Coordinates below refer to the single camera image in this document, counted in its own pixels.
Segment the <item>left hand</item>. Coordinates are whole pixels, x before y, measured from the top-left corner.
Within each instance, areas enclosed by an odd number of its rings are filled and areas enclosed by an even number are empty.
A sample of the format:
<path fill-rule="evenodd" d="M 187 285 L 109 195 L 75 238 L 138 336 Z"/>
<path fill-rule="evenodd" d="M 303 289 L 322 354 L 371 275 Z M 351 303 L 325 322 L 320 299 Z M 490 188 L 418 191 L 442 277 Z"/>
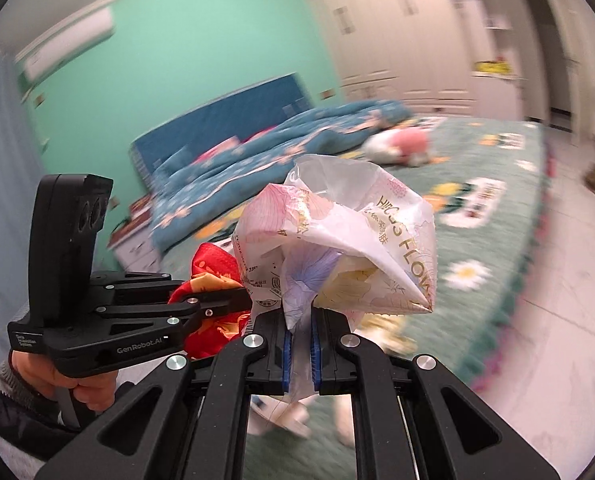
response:
<path fill-rule="evenodd" d="M 48 399 L 55 399 L 57 388 L 66 388 L 94 412 L 107 410 L 115 401 L 116 372 L 70 378 L 61 374 L 47 356 L 18 351 L 11 353 L 10 362 L 12 370 L 26 384 Z"/>

